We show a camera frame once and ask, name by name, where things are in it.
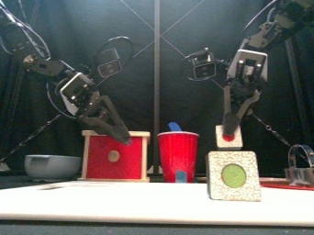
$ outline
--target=red wooden box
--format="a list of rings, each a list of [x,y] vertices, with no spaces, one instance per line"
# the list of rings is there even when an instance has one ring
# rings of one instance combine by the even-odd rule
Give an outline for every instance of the red wooden box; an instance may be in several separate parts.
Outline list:
[[[131,144],[85,130],[82,180],[149,181],[147,145],[150,132],[130,131]]]

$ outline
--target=green circle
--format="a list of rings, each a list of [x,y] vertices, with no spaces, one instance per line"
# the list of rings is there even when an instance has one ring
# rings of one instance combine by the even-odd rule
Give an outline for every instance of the green circle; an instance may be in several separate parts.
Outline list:
[[[222,169],[221,178],[226,186],[238,188],[246,183],[248,174],[242,166],[238,164],[229,164]]]

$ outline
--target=black curtain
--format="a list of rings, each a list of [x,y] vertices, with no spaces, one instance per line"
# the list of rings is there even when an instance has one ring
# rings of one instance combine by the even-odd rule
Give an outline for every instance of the black curtain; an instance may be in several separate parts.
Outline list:
[[[19,1],[4,1],[8,9],[22,16]],[[215,125],[222,123],[222,87],[226,72],[193,82],[183,74],[185,56],[209,48],[221,60],[228,60],[238,47],[238,36],[249,20],[270,1],[249,0],[161,0],[159,59],[159,131],[177,121],[183,130],[201,134],[197,173],[205,173],[205,155],[217,149]],[[127,36],[134,42],[134,58],[123,71],[102,83],[99,91],[109,95],[130,130],[154,133],[155,91],[155,1],[154,0],[30,0],[23,1],[26,16],[34,30],[44,38],[52,58],[67,62],[77,70],[94,60],[101,45],[111,38]],[[258,32],[266,20],[264,14],[246,36]],[[296,35],[297,66],[306,123],[313,130],[313,30]],[[122,58],[129,48],[117,44]],[[313,141],[305,138],[298,95],[292,79],[286,44],[269,53],[269,82],[262,89],[254,116],[272,126],[290,144]],[[47,99],[46,78],[23,73],[19,62],[3,51],[2,56],[2,154],[7,154],[58,112]],[[261,176],[282,176],[288,167],[289,147],[278,140],[253,115],[244,119],[244,150],[256,151]],[[26,154],[66,154],[83,156],[85,127],[60,117],[43,133],[8,159],[12,169],[23,169]],[[153,141],[149,166],[154,162]]]

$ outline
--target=table surface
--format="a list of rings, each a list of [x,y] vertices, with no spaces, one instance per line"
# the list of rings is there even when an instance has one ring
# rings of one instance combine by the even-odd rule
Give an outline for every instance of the table surface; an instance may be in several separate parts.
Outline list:
[[[314,227],[314,191],[262,187],[262,202],[210,199],[207,184],[71,181],[0,190],[0,219]]]

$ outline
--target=gray bowl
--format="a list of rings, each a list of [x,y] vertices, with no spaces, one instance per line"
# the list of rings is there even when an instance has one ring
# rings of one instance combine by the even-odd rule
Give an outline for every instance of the gray bowl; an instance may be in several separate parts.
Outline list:
[[[74,178],[82,167],[82,158],[60,155],[27,155],[24,170],[34,181],[58,182]]]

